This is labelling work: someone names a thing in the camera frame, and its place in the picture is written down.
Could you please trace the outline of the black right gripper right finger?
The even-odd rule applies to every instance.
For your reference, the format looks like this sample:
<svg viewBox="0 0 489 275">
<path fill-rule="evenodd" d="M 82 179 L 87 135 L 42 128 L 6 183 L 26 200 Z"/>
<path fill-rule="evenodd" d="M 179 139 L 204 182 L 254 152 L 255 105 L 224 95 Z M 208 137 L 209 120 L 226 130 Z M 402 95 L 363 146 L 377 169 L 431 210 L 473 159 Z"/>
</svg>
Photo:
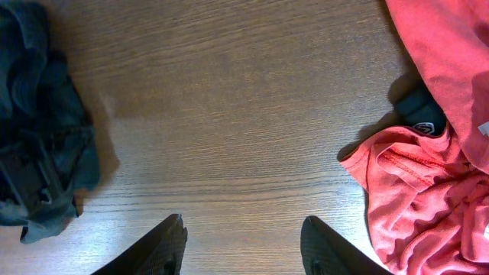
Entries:
<svg viewBox="0 0 489 275">
<path fill-rule="evenodd" d="M 303 222 L 300 251 L 307 275 L 391 275 L 314 215 Z"/>
</svg>

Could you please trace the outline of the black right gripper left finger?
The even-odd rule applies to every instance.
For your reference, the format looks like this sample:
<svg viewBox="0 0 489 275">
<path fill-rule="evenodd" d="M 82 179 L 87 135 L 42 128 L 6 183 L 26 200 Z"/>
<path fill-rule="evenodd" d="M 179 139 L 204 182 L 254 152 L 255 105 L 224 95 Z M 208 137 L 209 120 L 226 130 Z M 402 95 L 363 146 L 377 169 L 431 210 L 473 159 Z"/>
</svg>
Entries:
<svg viewBox="0 0 489 275">
<path fill-rule="evenodd" d="M 180 275 L 188 231 L 172 214 L 93 275 Z"/>
</svg>

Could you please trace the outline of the dark green t-shirt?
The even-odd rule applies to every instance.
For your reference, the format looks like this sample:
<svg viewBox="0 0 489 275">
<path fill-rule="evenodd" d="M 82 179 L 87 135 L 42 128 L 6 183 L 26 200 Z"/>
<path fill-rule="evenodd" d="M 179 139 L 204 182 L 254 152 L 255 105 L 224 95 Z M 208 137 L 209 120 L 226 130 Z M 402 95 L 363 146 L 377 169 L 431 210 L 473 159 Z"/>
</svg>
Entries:
<svg viewBox="0 0 489 275">
<path fill-rule="evenodd" d="M 100 181 L 95 129 L 50 47 L 47 13 L 36 2 L 1 3 L 1 224 L 20 242 L 59 235 L 78 216 L 74 193 Z"/>
</svg>

